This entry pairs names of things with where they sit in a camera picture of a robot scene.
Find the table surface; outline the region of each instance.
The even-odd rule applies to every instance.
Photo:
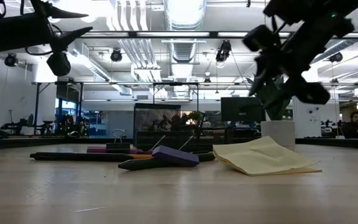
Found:
[[[217,162],[128,172],[0,150],[0,223],[358,223],[358,149],[297,145],[322,173],[248,177]]]

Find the wooden table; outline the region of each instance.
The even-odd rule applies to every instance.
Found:
[[[0,150],[0,223],[356,223],[358,149],[299,145],[322,173],[248,177],[219,162],[119,170],[108,162],[38,162],[35,151]]]

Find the person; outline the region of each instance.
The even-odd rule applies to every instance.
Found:
[[[345,138],[358,139],[358,111],[351,113],[351,122],[342,125],[341,129]]]

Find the ventilation duct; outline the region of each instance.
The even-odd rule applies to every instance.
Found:
[[[338,42],[336,45],[334,45],[333,47],[330,47],[329,49],[327,49],[324,53],[322,53],[321,55],[317,56],[315,59],[313,59],[313,61],[311,63],[317,63],[321,60],[324,60],[338,52],[340,52],[341,50],[344,50],[347,47],[350,47],[354,44],[358,43],[358,40],[342,40],[340,42]]]
[[[194,31],[200,30],[205,15],[206,0],[164,0],[165,23],[168,30]],[[195,56],[197,44],[171,43],[170,53],[172,62],[181,63],[172,65],[175,78],[190,78],[193,70],[190,63]],[[183,97],[188,91],[187,86],[175,86],[176,96]]]

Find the yellow paper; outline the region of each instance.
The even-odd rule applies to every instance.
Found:
[[[247,143],[214,145],[213,151],[218,161],[247,175],[321,172],[305,168],[318,161],[282,147],[268,136]]]

